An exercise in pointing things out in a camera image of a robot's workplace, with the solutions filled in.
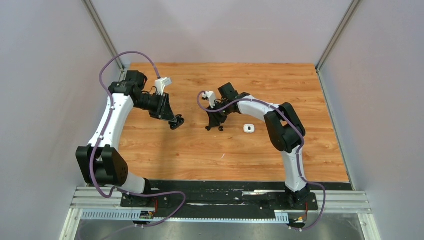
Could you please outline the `black earbud charging case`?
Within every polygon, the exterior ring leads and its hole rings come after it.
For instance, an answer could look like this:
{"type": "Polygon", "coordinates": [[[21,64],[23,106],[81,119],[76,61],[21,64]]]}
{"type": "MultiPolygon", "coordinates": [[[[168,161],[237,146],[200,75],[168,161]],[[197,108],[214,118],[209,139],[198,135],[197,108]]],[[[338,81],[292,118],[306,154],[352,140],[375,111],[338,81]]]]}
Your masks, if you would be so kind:
{"type": "Polygon", "coordinates": [[[175,121],[169,121],[168,125],[171,130],[176,130],[185,123],[185,119],[181,114],[175,116],[175,121]]]}

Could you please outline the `white earbud charging case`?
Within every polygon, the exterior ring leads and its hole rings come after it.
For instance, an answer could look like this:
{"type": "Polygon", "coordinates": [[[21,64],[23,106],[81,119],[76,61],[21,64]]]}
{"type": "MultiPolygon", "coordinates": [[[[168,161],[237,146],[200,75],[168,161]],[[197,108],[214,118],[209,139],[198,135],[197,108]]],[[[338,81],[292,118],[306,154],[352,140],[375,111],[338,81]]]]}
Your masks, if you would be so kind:
{"type": "Polygon", "coordinates": [[[247,134],[252,134],[255,132],[255,130],[256,128],[253,124],[248,123],[243,125],[243,131],[247,134]]]}

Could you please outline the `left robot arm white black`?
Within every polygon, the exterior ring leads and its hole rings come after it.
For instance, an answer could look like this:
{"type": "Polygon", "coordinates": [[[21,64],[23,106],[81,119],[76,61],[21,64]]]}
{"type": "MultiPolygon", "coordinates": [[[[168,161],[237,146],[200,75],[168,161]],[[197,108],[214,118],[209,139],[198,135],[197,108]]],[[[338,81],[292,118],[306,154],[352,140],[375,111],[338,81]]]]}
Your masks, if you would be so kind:
{"type": "Polygon", "coordinates": [[[98,186],[113,186],[128,193],[134,193],[134,200],[140,206],[149,206],[153,201],[148,179],[129,171],[127,162],[119,153],[119,142],[132,109],[148,111],[153,119],[166,121],[171,130],[184,124],[180,114],[174,114],[170,96],[165,87],[172,83],[170,77],[158,78],[154,82],[155,92],[144,90],[147,77],[130,70],[126,78],[113,82],[107,89],[110,94],[100,124],[86,146],[79,146],[76,159],[84,181],[98,186]]]}

